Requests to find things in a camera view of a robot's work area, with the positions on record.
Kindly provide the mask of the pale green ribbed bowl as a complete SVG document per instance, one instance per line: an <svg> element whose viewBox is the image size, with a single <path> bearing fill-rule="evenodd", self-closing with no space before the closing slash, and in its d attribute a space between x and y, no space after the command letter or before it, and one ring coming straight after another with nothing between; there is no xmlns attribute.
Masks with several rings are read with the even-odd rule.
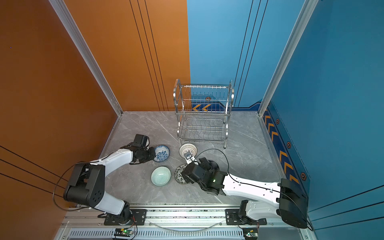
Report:
<svg viewBox="0 0 384 240"><path fill-rule="evenodd" d="M168 184L171 180L171 171L169 168L161 166L156 168L151 174L151 182L157 186L162 187Z"/></svg>

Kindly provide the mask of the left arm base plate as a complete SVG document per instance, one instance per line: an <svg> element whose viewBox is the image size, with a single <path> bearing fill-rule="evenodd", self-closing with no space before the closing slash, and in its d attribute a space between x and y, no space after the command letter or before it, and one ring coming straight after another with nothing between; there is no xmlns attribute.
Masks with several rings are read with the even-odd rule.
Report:
<svg viewBox="0 0 384 240"><path fill-rule="evenodd" d="M143 226L146 221L147 210L145 209L130 209L128 217L115 216L107 214L105 226Z"/></svg>

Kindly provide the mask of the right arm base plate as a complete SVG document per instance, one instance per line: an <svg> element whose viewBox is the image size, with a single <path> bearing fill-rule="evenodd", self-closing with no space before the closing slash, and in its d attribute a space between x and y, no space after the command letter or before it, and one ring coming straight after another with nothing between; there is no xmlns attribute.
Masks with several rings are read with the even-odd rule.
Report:
<svg viewBox="0 0 384 240"><path fill-rule="evenodd" d="M226 223L229 226L234 225L250 225L250 226L265 226L267 225L267 219L253 220L249 218L244 211L240 209L226 209Z"/></svg>

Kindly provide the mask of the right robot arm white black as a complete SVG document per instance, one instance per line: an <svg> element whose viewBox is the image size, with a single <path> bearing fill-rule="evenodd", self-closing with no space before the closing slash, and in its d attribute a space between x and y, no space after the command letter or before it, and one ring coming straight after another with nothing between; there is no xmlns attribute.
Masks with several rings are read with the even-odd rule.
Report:
<svg viewBox="0 0 384 240"><path fill-rule="evenodd" d="M206 158L190 161L181 176L187 184L197 183L208 194L243 197L239 218L244 224L280 217L290 226L309 227L308 196L290 180L266 183L243 179L220 171L215 162Z"/></svg>

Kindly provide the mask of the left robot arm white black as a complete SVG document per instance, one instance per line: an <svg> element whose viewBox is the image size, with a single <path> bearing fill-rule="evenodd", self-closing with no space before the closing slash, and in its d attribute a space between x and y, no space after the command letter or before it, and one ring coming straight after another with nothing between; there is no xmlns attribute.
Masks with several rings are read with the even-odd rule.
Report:
<svg viewBox="0 0 384 240"><path fill-rule="evenodd" d="M106 157L75 164L63 195L64 200L105 212L116 224L128 224L133 219L130 204L106 192L106 177L125 165L154 160L155 148L149 144L149 137L137 134L133 142Z"/></svg>

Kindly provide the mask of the blue floral white bowl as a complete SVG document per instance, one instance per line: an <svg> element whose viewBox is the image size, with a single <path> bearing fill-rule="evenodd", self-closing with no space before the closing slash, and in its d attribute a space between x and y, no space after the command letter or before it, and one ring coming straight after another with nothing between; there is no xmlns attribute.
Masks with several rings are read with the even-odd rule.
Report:
<svg viewBox="0 0 384 240"><path fill-rule="evenodd" d="M159 145L155 147L154 162L162 163L166 161L170 156L170 149L165 145Z"/></svg>

